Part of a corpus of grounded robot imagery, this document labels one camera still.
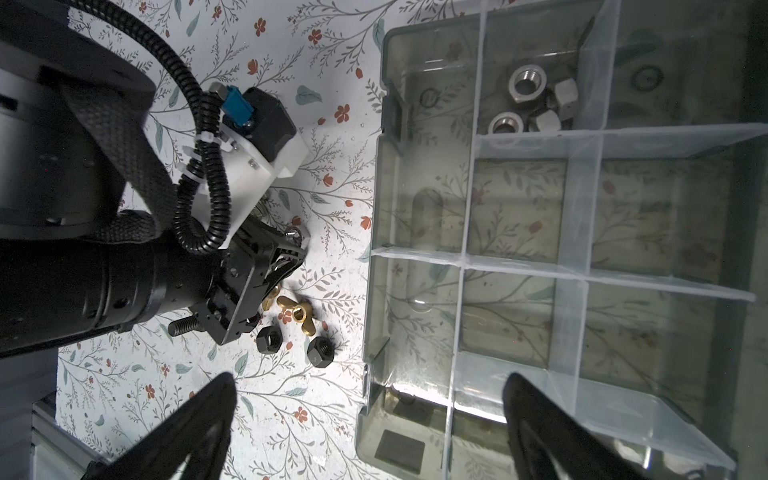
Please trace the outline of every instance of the black strap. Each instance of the black strap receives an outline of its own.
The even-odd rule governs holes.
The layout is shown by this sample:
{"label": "black strap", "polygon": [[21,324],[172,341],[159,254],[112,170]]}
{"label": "black strap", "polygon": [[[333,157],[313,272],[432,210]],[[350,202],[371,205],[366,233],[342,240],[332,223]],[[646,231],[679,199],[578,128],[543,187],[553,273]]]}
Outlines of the black strap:
{"label": "black strap", "polygon": [[61,93],[75,117],[151,212],[123,210],[90,238],[103,243],[143,243],[170,229],[176,189],[144,135],[145,112],[136,111],[110,88],[64,83]]}

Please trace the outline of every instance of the black hex nut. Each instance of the black hex nut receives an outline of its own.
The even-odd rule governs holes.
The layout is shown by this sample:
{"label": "black hex nut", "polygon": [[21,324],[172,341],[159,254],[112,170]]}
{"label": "black hex nut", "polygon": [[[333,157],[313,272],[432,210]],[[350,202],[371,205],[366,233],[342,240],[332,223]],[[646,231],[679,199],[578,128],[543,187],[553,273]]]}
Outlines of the black hex nut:
{"label": "black hex nut", "polygon": [[327,338],[319,336],[306,348],[306,357],[312,365],[324,369],[333,361],[333,344]]}
{"label": "black hex nut", "polygon": [[283,334],[277,325],[265,326],[256,335],[256,348],[264,355],[277,353],[281,345],[283,345]]}

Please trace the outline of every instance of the cable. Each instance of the cable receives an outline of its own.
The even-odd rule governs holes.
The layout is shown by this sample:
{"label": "cable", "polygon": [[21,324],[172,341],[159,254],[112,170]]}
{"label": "cable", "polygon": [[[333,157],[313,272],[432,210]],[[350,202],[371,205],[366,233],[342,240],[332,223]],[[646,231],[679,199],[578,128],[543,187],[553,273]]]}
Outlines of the cable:
{"label": "cable", "polygon": [[[187,99],[197,134],[203,131],[219,134],[221,99],[216,94],[200,89],[189,68],[154,30],[108,0],[57,1],[107,22],[138,42],[160,62]],[[200,155],[202,161],[191,158],[187,169],[190,173],[207,179],[210,192],[210,224],[203,236],[194,228],[194,219],[191,216],[192,202],[200,185],[182,175],[177,189],[174,233],[186,251],[203,255],[215,252],[227,238],[230,229],[231,199],[219,145],[198,140],[195,143],[195,153]]]}

